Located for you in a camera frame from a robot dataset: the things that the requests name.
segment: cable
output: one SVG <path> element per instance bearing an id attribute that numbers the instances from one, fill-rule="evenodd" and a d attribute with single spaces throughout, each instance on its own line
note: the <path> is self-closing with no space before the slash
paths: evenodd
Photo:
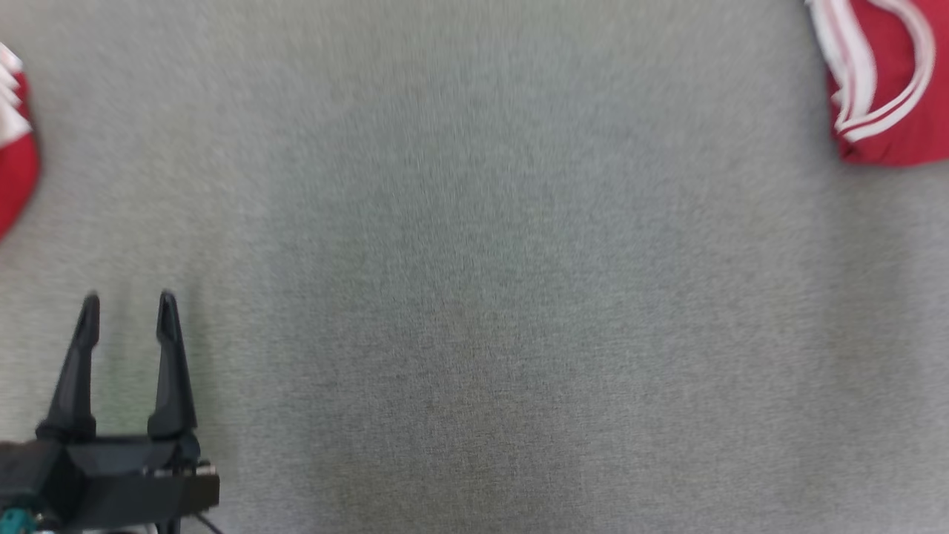
<path id="1" fill-rule="evenodd" d="M 214 534 L 224 534 L 224 531 L 214 525 L 214 523 L 211 523 L 211 520 L 204 517 L 204 514 L 195 514 L 195 519 L 201 521 L 201 523 L 207 526 L 208 530 L 211 530 Z"/>

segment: white stripe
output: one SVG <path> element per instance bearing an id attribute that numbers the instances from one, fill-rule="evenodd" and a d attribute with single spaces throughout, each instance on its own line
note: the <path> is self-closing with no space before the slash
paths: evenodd
<path id="1" fill-rule="evenodd" d="M 896 14 L 906 24 L 910 37 L 913 39 L 916 70 L 913 72 L 909 85 L 899 96 L 873 113 L 863 118 L 855 117 L 844 125 L 844 128 L 858 126 L 844 133 L 844 138 L 851 143 L 882 133 L 904 119 L 925 94 L 932 80 L 933 71 L 936 69 L 936 38 L 925 15 L 909 0 L 870 1 Z"/>
<path id="2" fill-rule="evenodd" d="M 839 130 L 873 106 L 877 89 L 873 50 L 849 0 L 812 0 L 810 14 L 825 61 L 840 87 L 840 112 L 834 121 Z"/>
<path id="3" fill-rule="evenodd" d="M 3 43 L 0 43 L 0 67 L 9 70 L 13 74 L 19 74 L 23 71 L 23 62 Z"/>
<path id="4" fill-rule="evenodd" d="M 0 148 L 20 139 L 32 127 L 9 102 L 0 100 Z"/>
<path id="5" fill-rule="evenodd" d="M 853 74 L 853 100 L 851 108 L 843 120 L 850 117 L 860 117 L 869 112 L 873 106 L 873 95 L 877 90 L 877 68 L 873 59 L 873 49 L 866 40 L 857 15 L 853 12 L 850 0 L 831 0 L 830 8 L 837 19 L 838 28 L 844 38 L 844 46 L 850 61 L 850 72 Z"/>
<path id="6" fill-rule="evenodd" d="M 7 87 L 3 83 L 0 83 L 0 99 L 9 102 L 13 106 L 20 105 L 20 98 L 16 96 L 16 93 L 13 92 L 13 89 Z"/>
<path id="7" fill-rule="evenodd" d="M 20 83 L 16 81 L 16 78 L 14 78 L 8 70 L 0 67 L 0 86 L 16 89 L 19 88 Z"/>
<path id="8" fill-rule="evenodd" d="M 817 33 L 817 43 L 824 54 L 824 61 L 828 64 L 830 75 L 833 76 L 839 87 L 836 93 L 840 99 L 838 103 L 840 104 L 840 114 L 837 117 L 839 123 L 850 108 L 850 97 L 847 92 L 849 86 L 847 81 L 847 59 L 830 23 L 826 0 L 812 0 L 809 5 L 810 16 L 814 22 L 814 31 Z"/>

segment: gray carpet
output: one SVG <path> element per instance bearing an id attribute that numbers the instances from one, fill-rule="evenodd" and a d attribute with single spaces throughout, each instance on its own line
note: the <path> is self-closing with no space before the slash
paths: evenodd
<path id="1" fill-rule="evenodd" d="M 949 166 L 836 160 L 801 2 L 0 10 L 0 435 L 92 288 L 144 429 L 168 287 L 232 534 L 946 530 Z"/>

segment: teal cable connector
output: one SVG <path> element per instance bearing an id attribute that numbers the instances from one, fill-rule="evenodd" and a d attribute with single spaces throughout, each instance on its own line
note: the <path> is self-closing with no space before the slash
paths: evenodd
<path id="1" fill-rule="evenodd" d="M 36 526 L 33 515 L 23 508 L 10 508 L 0 517 L 0 534 L 33 534 Z"/>

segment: red cloth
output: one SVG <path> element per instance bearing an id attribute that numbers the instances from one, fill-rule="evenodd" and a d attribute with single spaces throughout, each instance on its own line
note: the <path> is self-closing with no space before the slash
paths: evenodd
<path id="1" fill-rule="evenodd" d="M 848 162 L 949 158 L 949 2 L 810 0 L 828 63 L 833 135 Z"/>
<path id="2" fill-rule="evenodd" d="M 0 45 L 0 238 L 23 210 L 39 175 L 27 96 L 19 58 Z"/>

